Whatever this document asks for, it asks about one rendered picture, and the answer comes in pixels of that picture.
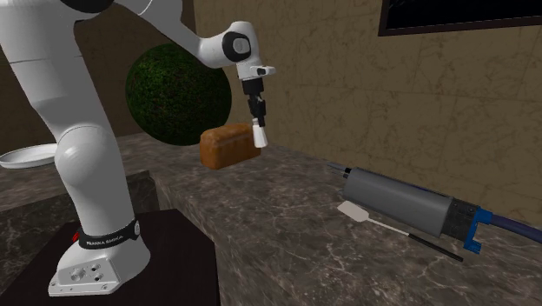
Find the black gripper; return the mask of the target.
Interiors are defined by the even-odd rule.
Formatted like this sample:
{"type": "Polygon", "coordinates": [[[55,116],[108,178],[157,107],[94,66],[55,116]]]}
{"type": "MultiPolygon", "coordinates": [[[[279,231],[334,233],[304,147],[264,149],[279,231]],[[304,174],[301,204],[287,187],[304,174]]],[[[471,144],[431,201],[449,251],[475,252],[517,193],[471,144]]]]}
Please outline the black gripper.
{"type": "Polygon", "coordinates": [[[254,137],[254,146],[256,148],[265,148],[268,145],[267,136],[264,130],[266,102],[261,98],[261,93],[264,91],[264,84],[261,77],[249,80],[242,80],[241,86],[243,93],[248,98],[248,106],[253,117],[252,128],[254,137]]]}

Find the dark framed wall picture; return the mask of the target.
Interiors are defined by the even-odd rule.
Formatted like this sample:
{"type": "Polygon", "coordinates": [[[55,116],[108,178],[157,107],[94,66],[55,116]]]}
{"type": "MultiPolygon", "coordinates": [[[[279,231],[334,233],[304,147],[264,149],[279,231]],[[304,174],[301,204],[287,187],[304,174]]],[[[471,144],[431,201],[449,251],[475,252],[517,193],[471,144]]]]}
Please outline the dark framed wall picture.
{"type": "Polygon", "coordinates": [[[542,0],[382,0],[378,35],[542,25],[542,0]]]}

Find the white plate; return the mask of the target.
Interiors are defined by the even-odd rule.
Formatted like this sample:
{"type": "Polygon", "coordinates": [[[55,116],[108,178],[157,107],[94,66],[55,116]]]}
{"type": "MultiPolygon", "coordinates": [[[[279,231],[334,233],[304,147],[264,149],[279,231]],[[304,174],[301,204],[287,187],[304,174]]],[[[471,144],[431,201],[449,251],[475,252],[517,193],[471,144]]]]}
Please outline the white plate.
{"type": "Polygon", "coordinates": [[[46,143],[12,150],[0,156],[0,166],[5,169],[19,170],[52,164],[56,148],[56,143],[46,143]]]}

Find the dark robot stand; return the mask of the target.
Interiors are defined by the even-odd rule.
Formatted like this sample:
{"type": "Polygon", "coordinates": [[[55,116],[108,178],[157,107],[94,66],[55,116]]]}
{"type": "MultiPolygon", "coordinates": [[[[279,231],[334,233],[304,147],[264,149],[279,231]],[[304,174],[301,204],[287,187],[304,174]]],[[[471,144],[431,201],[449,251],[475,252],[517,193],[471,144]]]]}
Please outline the dark robot stand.
{"type": "Polygon", "coordinates": [[[50,297],[47,284],[78,222],[65,223],[0,295],[0,306],[221,306],[215,245],[178,210],[137,216],[151,258],[145,270],[103,296],[50,297]]]}

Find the round green bush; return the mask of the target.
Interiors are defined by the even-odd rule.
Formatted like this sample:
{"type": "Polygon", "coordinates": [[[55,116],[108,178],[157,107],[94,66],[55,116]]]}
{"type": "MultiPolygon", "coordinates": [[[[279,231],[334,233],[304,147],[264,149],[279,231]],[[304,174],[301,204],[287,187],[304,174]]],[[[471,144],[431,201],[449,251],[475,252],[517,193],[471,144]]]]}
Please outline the round green bush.
{"type": "Polygon", "coordinates": [[[223,69],[210,69],[174,43],[144,52],[131,66],[126,102],[138,126],[154,139],[195,145],[228,120],[232,93],[223,69]]]}

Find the brown bread loaf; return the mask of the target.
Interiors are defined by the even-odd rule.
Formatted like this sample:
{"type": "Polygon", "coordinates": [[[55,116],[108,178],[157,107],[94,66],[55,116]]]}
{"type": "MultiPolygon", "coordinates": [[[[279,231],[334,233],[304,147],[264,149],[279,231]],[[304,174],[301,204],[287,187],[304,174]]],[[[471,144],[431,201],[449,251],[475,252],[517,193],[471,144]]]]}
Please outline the brown bread loaf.
{"type": "Polygon", "coordinates": [[[249,123],[226,124],[201,134],[201,163],[212,170],[219,170],[260,154],[261,150],[254,146],[252,126],[249,123]]]}

